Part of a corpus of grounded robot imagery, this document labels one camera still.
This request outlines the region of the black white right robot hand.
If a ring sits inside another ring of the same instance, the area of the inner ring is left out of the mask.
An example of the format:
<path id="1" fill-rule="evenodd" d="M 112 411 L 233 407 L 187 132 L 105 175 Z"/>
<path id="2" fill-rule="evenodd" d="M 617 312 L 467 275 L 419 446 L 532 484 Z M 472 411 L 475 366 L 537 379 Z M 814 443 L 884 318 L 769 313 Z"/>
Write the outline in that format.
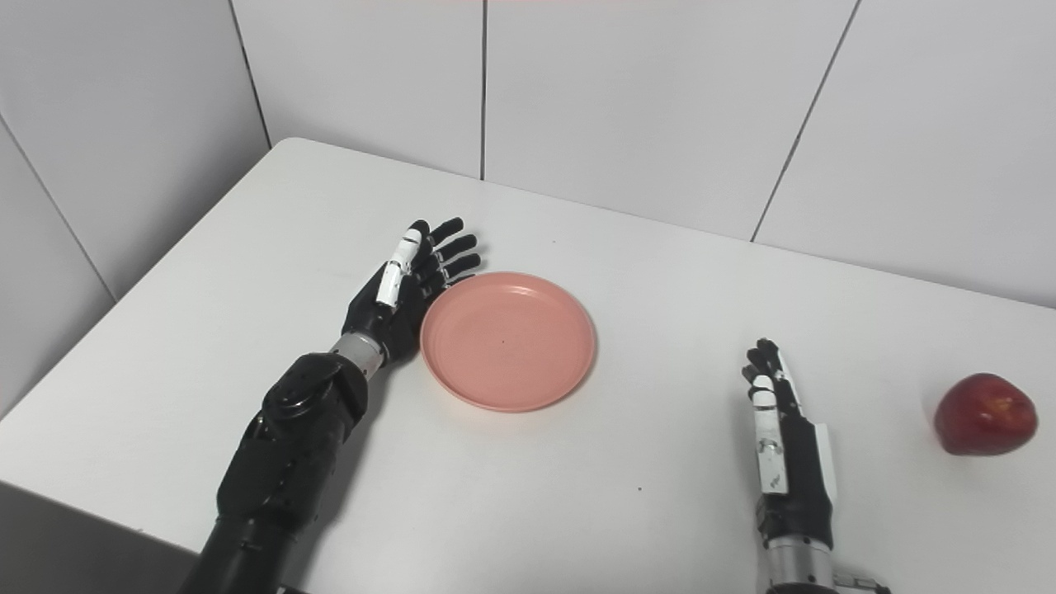
<path id="1" fill-rule="evenodd" d="M 759 338 L 747 350 L 753 451 L 761 496 L 756 530 L 763 547 L 780 539 L 834 546 L 834 480 L 828 429 L 811 422 L 780 347 Z"/>

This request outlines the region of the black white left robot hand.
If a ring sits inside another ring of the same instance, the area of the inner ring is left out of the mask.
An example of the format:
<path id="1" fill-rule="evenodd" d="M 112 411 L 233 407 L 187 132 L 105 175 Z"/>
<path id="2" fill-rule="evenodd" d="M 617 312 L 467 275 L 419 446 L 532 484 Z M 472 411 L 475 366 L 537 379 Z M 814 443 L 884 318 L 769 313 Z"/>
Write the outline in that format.
<path id="1" fill-rule="evenodd" d="M 425 315 L 449 287 L 479 270 L 478 237 L 460 217 L 433 227 L 412 223 L 389 259 L 351 300 L 343 336 L 376 347 L 381 365 L 402 361 L 418 348 Z"/>

